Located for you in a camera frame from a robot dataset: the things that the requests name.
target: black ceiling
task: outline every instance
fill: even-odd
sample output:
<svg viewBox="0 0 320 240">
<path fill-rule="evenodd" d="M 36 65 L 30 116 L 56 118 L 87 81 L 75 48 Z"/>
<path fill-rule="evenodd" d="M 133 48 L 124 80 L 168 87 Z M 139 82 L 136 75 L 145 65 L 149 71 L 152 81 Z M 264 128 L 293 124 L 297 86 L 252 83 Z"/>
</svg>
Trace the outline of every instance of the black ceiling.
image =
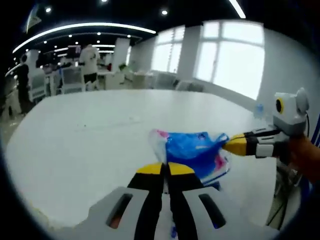
<svg viewBox="0 0 320 240">
<path fill-rule="evenodd" d="M 264 23 L 266 28 L 281 32 L 300 41 L 312 50 L 317 49 L 319 34 L 316 21 L 317 1 L 312 0 L 237 0 L 242 7 L 246 19 Z M 2 28 L 5 50 L 8 59 L 6 70 L 12 67 L 12 50 L 28 38 L 55 27 L 85 23 L 109 22 L 128 24 L 160 32 L 171 27 L 199 25 L 206 20 L 239 19 L 228 0 L 24 0 L 21 2 L 7 1 L 6 9 L 9 16 L 3 19 Z M 46 7 L 52 11 L 46 13 Z M 36 15 L 41 22 L 23 32 L 28 15 L 37 8 Z M 167 9 L 168 15 L 162 16 L 161 10 Z M 154 35 L 147 32 L 119 27 L 81 27 L 52 33 L 41 37 L 17 51 L 19 57 L 25 49 L 39 49 L 42 52 L 88 40 L 93 43 L 114 44 L 117 38 L 114 34 L 132 35 L 131 45 L 141 39 Z"/>
</svg>

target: white t-shirt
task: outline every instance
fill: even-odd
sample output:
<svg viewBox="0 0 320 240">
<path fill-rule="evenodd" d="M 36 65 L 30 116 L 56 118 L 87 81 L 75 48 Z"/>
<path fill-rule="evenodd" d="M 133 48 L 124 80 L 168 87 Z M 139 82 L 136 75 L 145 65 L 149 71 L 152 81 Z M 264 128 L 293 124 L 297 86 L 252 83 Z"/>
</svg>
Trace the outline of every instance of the white t-shirt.
<svg viewBox="0 0 320 240">
<path fill-rule="evenodd" d="M 98 72 L 98 59 L 100 59 L 99 51 L 91 44 L 82 49 L 79 62 L 84 63 L 84 66 L 82 66 L 83 75 L 96 74 Z"/>
</svg>

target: floor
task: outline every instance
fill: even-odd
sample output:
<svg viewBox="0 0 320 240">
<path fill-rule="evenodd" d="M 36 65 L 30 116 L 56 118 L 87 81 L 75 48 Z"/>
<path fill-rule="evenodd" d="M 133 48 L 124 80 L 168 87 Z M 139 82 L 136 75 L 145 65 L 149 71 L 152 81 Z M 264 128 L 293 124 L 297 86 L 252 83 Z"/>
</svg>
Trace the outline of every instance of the floor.
<svg viewBox="0 0 320 240">
<path fill-rule="evenodd" d="M 2 147 L 4 149 L 6 149 L 6 146 L 9 142 L 11 136 L 13 135 L 14 131 L 17 129 L 17 127 L 19 126 L 19 124 L 21 123 L 23 118 L 24 118 L 24 116 L 21 114 L 18 114 L 13 117 L 4 117 L 4 116 L 0 117 L 0 134 L 1 134 Z M 277 212 L 279 207 L 283 204 L 284 200 L 285 200 L 285 196 L 283 194 L 281 194 L 281 192 L 274 197 L 267 223 L 271 220 L 271 218 Z M 297 210 L 296 205 L 299 206 L 299 204 L 296 203 L 297 201 L 299 201 L 299 200 L 295 201 L 295 203 L 293 204 L 294 207 L 290 207 L 290 204 L 288 204 L 288 207 L 290 207 L 291 209 L 287 209 L 287 211 L 286 211 L 287 214 L 289 214 L 291 216 L 294 215 L 294 213 Z M 279 227 L 283 211 L 284 211 L 284 207 L 282 207 L 281 210 L 275 215 L 275 217 L 273 218 L 273 220 L 269 224 L 270 227 L 275 228 L 275 229 L 277 229 Z"/>
</svg>

